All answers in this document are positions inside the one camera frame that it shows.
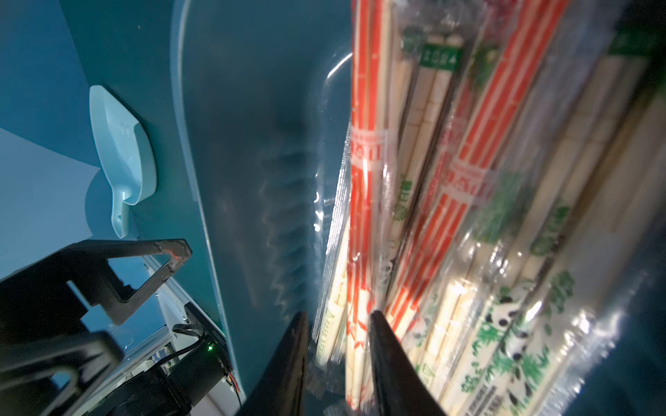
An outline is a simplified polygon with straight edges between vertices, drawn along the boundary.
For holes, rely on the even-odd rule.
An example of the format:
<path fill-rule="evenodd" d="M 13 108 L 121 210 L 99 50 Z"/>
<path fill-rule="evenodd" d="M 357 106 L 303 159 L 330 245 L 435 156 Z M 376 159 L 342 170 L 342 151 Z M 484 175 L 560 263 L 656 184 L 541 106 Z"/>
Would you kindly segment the clear plastic storage box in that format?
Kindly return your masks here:
<path fill-rule="evenodd" d="M 182 1 L 180 130 L 246 400 L 308 314 L 303 415 L 345 399 L 316 381 L 314 337 L 351 121 L 355 1 Z"/>

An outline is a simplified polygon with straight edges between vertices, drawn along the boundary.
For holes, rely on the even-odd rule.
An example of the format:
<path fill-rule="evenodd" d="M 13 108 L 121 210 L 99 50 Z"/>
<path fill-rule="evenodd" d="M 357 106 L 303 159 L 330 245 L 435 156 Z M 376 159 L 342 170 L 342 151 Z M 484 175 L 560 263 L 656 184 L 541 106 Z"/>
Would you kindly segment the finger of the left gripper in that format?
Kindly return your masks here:
<path fill-rule="evenodd" d="M 125 284 L 109 265 L 111 259 L 153 255 L 166 255 L 168 261 L 138 289 Z M 191 256 L 184 239 L 87 240 L 62 250 L 73 284 L 88 304 L 101 306 L 115 325 L 126 322 Z"/>

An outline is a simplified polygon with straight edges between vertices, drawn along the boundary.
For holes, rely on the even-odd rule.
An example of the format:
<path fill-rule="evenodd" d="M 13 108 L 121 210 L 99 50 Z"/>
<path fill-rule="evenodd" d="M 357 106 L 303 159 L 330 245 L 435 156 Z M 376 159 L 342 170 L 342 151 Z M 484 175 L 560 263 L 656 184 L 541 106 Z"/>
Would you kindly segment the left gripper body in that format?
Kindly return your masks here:
<path fill-rule="evenodd" d="M 125 287 L 109 266 L 114 244 L 72 244 L 1 282 L 1 413 L 70 415 L 121 364 L 105 331 L 82 319 L 101 306 L 114 323 Z"/>

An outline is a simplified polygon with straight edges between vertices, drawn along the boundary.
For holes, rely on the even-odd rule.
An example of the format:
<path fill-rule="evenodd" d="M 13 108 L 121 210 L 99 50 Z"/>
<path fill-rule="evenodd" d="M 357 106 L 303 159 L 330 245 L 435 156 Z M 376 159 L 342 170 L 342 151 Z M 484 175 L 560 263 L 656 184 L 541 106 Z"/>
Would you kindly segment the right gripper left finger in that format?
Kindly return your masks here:
<path fill-rule="evenodd" d="M 294 315 L 258 385 L 237 415 L 303 415 L 309 320 Z"/>

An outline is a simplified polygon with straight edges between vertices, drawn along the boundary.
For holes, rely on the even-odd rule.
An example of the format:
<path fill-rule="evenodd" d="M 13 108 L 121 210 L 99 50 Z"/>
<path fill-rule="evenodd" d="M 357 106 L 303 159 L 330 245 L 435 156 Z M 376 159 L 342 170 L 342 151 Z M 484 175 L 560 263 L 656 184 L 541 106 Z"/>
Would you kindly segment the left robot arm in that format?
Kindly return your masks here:
<path fill-rule="evenodd" d="M 99 306 L 123 324 L 191 257 L 182 239 L 88 240 L 1 281 L 1 412 L 71 415 L 121 366 L 106 331 L 83 317 Z M 194 305 L 175 333 L 193 343 L 159 359 L 93 409 L 95 415 L 187 415 L 220 382 L 233 382 L 225 340 Z"/>

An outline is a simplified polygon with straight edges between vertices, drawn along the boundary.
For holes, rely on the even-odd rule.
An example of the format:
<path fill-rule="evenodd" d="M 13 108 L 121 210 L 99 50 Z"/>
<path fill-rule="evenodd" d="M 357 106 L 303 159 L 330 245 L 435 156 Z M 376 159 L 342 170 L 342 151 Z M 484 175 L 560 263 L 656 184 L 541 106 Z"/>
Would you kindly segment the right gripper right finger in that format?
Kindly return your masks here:
<path fill-rule="evenodd" d="M 370 356 L 379 415 L 445 416 L 380 310 L 370 315 Z"/>

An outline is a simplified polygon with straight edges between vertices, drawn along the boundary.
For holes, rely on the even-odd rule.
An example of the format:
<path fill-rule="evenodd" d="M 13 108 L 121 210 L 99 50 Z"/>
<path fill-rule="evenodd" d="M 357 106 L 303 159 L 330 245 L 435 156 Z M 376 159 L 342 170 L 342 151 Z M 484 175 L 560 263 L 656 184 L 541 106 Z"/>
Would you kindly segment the red striped chopsticks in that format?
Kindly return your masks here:
<path fill-rule="evenodd" d="M 388 1 L 355 1 L 353 11 L 345 399 L 353 414 L 359 414 L 387 157 L 392 10 Z"/>

